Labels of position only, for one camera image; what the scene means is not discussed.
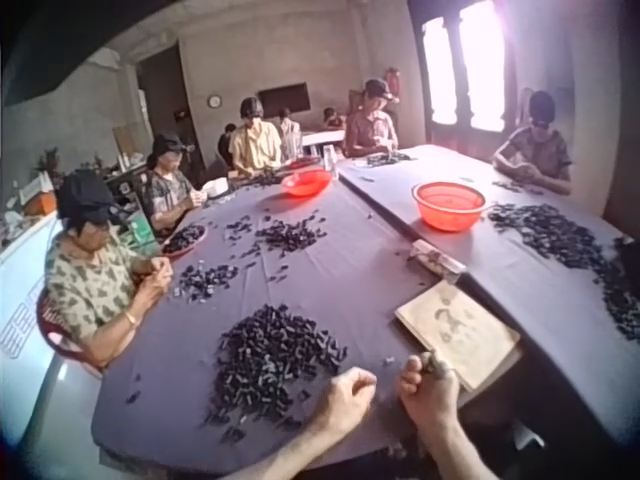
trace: fire extinguisher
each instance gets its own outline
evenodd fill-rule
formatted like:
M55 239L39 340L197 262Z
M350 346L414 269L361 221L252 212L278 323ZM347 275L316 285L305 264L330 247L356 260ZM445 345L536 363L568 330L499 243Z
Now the fire extinguisher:
M397 68L389 68L384 74L384 79L395 100L398 101L400 99L400 72Z

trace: red plastic chair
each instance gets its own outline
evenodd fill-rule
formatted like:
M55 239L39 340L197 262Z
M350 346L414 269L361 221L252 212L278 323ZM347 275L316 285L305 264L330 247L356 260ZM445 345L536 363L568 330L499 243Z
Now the red plastic chair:
M61 357L80 362L92 375L97 377L102 376L101 370L93 365L87 354L76 345L69 332L62 326L58 314L50 305L46 288L43 288L38 296L36 319L44 341L47 342L47 345L49 345L53 351ZM51 339L52 334L62 337L62 341L56 343ZM65 348L66 345L70 345L72 348Z

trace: gray tablecloth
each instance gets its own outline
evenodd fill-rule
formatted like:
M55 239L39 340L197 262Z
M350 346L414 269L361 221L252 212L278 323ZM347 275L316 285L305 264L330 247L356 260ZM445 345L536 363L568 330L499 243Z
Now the gray tablecloth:
M621 445L632 443L640 430L640 346L616 330L605 309L602 287L593 283L594 274L541 258L522 244L517 233L498 234L488 220L462 234L437 232L422 222L411 187L429 181L466 181L484 192L489 202L554 205L590 229L604 246L611 246L620 232L553 193L534 196L493 185L504 178L488 164L435 146L405 152L419 160L377 168L358 161L344 163L343 181L465 263L477 284L553 362L607 435ZM547 402L540 408L553 410L553 398Z
M95 442L125 457L219 473L256 462L283 445L293 434L265 421L248 420L243 425L247 436L236 445L220 443L226 427L202 426L220 334L265 303L289 305L348 346L342 370L358 365L378 376L374 414L316 465L362 455L409 433L408 420L393 395L393 377L417 346L393 312L435 283L426 270L406 262L410 243L340 183L308 200L287 198L278 186L244 188L227 200L185 219L185 223L209 224L209 230L193 252L174 264L175 280L199 260L204 267L237 265L241 273L229 290L216 292L205 304L168 298L149 314L131 345L104 375L92 424ZM255 230L267 224L266 215L296 222L315 209L319 209L316 219L326 218L317 225L328 236L284 259L274 251L241 260L254 236L245 234L234 247L225 235L225 226L244 215L251 216ZM251 261L257 266L245 269ZM290 267L288 278L267 282L283 264ZM389 356L397 362L383 367ZM328 378L318 377L311 385L301 382L298 387L306 388L312 398L292 413L308 418ZM138 399L128 405L127 397L137 391Z

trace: bright window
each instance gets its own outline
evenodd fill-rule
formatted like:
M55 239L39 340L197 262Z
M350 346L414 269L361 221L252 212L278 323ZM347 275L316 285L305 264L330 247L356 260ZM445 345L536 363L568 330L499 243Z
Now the bright window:
M467 67L471 126L501 132L504 128L504 39L493 2L460 12L460 40Z
M444 125L457 122L456 82L453 75L449 34L442 18L427 22L423 27L424 51L429 70L432 119Z

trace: black screen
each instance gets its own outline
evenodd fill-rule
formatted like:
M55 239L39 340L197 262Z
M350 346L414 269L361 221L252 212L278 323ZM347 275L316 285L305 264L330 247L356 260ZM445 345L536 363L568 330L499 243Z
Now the black screen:
M306 112L311 109L306 83L272 88L258 92L265 118L277 117L280 110L288 108L291 113Z

